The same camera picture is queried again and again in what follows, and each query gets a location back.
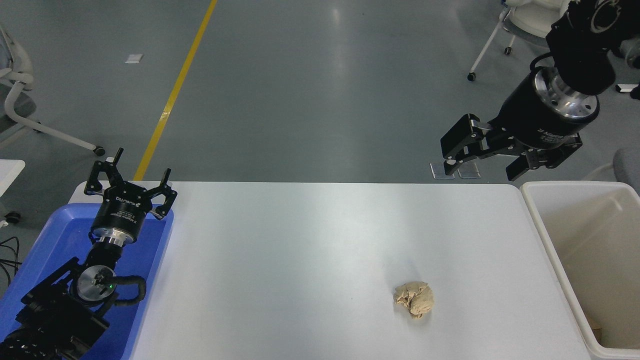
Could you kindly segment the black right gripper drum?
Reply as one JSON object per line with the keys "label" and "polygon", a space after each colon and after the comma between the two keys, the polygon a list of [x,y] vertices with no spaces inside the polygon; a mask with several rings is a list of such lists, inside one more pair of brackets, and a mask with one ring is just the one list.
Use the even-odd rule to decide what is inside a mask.
{"label": "black right gripper drum", "polygon": [[552,150],[597,117],[597,97],[569,87],[558,74],[529,74],[503,103],[493,125],[531,148]]}

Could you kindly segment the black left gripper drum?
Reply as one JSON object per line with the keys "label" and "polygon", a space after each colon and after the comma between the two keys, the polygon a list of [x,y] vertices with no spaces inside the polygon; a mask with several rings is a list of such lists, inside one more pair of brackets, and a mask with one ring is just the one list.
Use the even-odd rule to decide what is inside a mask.
{"label": "black left gripper drum", "polygon": [[151,198],[147,189],[130,182],[109,186],[91,226],[94,237],[112,237],[136,240],[141,233]]}

